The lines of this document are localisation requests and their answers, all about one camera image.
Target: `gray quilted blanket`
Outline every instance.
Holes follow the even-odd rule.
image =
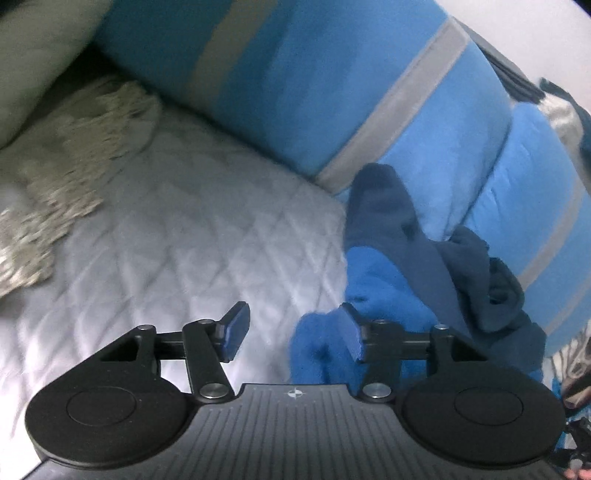
[[[343,206],[194,115],[166,107],[99,192],[104,204],[56,243],[53,276],[0,299],[2,480],[38,461],[28,400],[132,327],[180,330],[247,301],[251,329],[226,367],[237,389],[288,381],[296,321],[341,301]],[[182,362],[163,376],[189,390]]]

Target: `circular logo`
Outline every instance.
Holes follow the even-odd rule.
[[[302,395],[304,395],[304,392],[302,392],[302,390],[294,388],[293,390],[289,390],[287,394],[295,400],[296,398],[300,398]]]

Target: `diamond quilted pattern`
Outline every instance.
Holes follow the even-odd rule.
[[[115,161],[101,195],[56,245],[54,276],[0,300],[2,479],[35,465],[31,396],[131,327],[179,330],[247,301],[251,331],[225,365],[238,389],[288,381],[298,319],[342,301],[342,205],[180,109],[165,109],[146,150]],[[189,390],[182,362],[163,376]]]

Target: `black circular cover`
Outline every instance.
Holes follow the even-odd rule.
[[[39,453],[78,468],[104,469],[158,452],[186,418],[186,400],[172,383],[133,362],[96,362],[33,397],[25,425]]]
[[[502,468],[549,453],[565,425],[558,399],[512,368],[458,362],[413,387],[402,419],[437,455],[481,468]]]

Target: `white pillow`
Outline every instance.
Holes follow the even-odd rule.
[[[90,42],[113,0],[25,0],[0,17],[0,148]]]

